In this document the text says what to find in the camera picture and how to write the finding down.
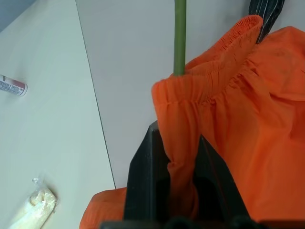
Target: orange clothing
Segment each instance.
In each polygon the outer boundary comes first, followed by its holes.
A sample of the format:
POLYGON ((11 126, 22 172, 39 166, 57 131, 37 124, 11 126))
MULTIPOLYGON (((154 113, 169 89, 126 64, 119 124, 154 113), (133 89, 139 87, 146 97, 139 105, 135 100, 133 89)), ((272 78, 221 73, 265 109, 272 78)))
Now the orange clothing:
MULTIPOLYGON (((287 27, 256 44, 261 26, 259 16, 240 20, 189 62, 184 76, 152 88, 171 161, 173 215, 196 217, 192 178, 203 135, 227 163, 254 220, 305 219, 305 33, 287 27)), ((108 201, 116 202, 112 192, 108 201)), ((95 214, 95 222, 80 228, 121 219, 122 212, 123 204, 91 202, 84 217, 95 214)))

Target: green rod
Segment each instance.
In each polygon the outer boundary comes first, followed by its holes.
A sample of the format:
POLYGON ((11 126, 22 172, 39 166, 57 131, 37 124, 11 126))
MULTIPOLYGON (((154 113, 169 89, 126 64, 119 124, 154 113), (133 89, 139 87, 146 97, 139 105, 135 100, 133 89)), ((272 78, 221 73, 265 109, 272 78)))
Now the green rod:
POLYGON ((175 40, 173 74, 184 74, 186 36, 186 0, 175 0, 175 40))

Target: white table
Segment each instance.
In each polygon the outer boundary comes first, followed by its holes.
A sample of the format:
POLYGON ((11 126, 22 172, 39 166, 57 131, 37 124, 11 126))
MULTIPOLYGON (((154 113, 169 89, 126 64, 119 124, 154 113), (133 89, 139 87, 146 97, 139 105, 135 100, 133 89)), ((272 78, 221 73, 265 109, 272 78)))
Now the white table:
POLYGON ((75 0, 38 0, 0 33, 0 228, 44 175, 59 197, 45 229, 76 229, 93 194, 114 188, 75 0))

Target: gathered fabric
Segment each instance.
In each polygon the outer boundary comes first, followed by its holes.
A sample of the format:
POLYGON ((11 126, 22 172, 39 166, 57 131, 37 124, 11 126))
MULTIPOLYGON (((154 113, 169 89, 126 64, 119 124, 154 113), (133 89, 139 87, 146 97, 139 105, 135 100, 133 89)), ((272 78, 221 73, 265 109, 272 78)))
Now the gathered fabric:
MULTIPOLYGON (((196 219, 200 135, 224 159, 256 221, 305 219, 305 33, 286 27, 256 44, 263 20, 247 16, 215 45, 152 87, 170 160, 169 210, 196 219)), ((96 194, 80 229, 121 220, 126 189, 96 194)))

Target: cylindrical tube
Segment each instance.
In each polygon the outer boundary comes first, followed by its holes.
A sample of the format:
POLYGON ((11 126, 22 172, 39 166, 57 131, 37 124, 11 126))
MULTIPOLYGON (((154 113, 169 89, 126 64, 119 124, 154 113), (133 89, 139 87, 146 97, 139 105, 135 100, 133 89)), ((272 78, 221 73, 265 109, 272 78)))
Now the cylindrical tube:
POLYGON ((0 90, 23 96, 26 94, 28 86, 25 83, 0 75, 0 90))

